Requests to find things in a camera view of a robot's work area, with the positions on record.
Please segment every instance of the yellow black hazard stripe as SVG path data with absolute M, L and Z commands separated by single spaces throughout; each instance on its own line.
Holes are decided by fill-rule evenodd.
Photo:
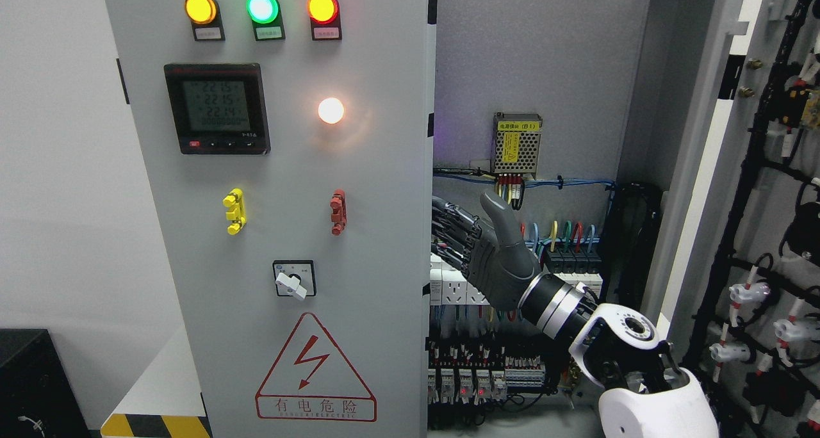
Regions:
M 112 414 L 100 429 L 104 437 L 212 438 L 208 418 Z

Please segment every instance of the white indicator light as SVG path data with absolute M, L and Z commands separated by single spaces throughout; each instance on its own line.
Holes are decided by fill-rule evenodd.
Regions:
M 319 103 L 319 117 L 325 123 L 334 125 L 345 116 L 345 106 L 336 97 L 328 97 Z

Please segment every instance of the yellow wire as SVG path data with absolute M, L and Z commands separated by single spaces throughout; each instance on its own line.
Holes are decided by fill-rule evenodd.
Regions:
M 557 237 L 559 237 L 559 222 L 553 221 L 553 230 L 550 232 L 550 252 L 555 252 L 555 242 Z

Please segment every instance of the green indicator light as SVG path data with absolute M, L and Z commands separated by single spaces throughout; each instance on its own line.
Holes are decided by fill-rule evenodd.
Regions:
M 258 24 L 269 24 L 279 15 L 279 3 L 276 0 L 248 0 L 248 15 Z

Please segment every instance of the yellow label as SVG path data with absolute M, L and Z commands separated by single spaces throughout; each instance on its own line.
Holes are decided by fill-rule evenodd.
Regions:
M 541 123 L 538 121 L 498 121 L 497 131 L 541 131 Z
M 501 163 L 518 163 L 519 143 L 521 143 L 520 132 L 504 134 L 504 145 L 501 146 Z

